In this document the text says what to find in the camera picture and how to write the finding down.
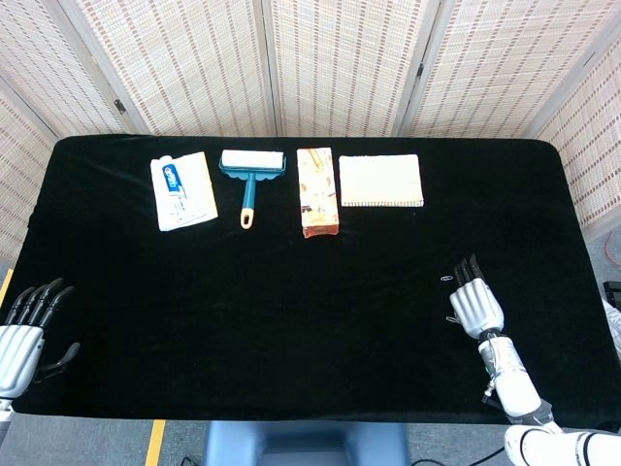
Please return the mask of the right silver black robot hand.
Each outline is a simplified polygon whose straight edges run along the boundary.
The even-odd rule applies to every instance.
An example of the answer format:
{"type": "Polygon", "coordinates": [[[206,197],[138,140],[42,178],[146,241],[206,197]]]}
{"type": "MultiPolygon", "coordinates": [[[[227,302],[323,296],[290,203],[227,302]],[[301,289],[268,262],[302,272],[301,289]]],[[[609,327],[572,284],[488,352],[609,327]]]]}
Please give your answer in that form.
{"type": "Polygon", "coordinates": [[[488,331],[502,332],[504,312],[484,279],[475,254],[463,258],[453,272],[457,288],[449,295],[449,302],[454,318],[466,334],[480,340],[488,331]]]}

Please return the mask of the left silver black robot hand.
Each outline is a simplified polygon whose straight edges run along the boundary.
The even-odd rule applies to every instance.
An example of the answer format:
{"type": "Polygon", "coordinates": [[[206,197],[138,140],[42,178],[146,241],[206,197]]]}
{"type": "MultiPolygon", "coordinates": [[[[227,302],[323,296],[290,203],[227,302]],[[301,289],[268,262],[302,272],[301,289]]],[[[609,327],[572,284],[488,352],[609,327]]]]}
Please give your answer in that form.
{"type": "Polygon", "coordinates": [[[56,362],[41,365],[46,330],[54,315],[75,288],[62,278],[23,290],[1,325],[1,404],[9,405],[33,383],[64,372],[81,349],[72,343],[56,362]]]}

